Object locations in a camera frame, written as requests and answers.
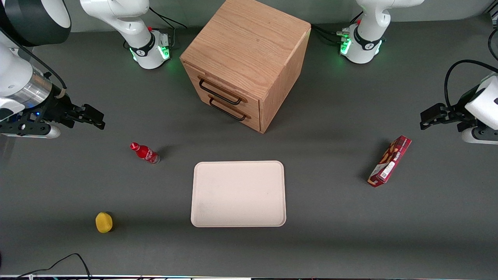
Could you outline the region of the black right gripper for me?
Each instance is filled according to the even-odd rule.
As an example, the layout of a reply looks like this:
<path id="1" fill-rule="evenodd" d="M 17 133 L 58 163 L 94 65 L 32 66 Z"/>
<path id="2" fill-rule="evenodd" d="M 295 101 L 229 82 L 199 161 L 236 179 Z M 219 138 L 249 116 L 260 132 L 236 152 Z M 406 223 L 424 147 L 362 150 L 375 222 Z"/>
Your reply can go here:
<path id="1" fill-rule="evenodd" d="M 105 128 L 103 113 L 87 103 L 82 105 L 82 108 L 75 106 L 67 94 L 56 98 L 54 93 L 50 93 L 39 106 L 39 113 L 38 123 L 55 122 L 72 129 L 75 123 L 79 122 L 93 125 L 100 130 Z"/>

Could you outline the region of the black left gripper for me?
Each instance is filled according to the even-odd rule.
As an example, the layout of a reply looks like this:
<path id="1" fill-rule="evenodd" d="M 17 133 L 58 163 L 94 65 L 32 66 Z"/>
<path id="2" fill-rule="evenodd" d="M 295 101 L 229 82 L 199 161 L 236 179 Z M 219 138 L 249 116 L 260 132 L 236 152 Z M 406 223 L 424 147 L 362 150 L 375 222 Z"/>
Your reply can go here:
<path id="1" fill-rule="evenodd" d="M 459 101 L 457 101 L 455 105 L 451 105 L 449 92 L 447 87 L 445 87 L 445 101 L 447 107 L 444 103 L 436 103 L 420 113 L 420 129 L 426 130 L 434 125 L 446 124 L 448 120 L 446 118 L 448 115 L 447 108 L 450 110 L 449 119 L 452 122 L 458 122 L 457 130 L 459 132 L 478 126 L 477 119 L 465 108 L 465 105 L 476 96 L 477 90 L 478 86 L 472 87 L 459 98 Z"/>

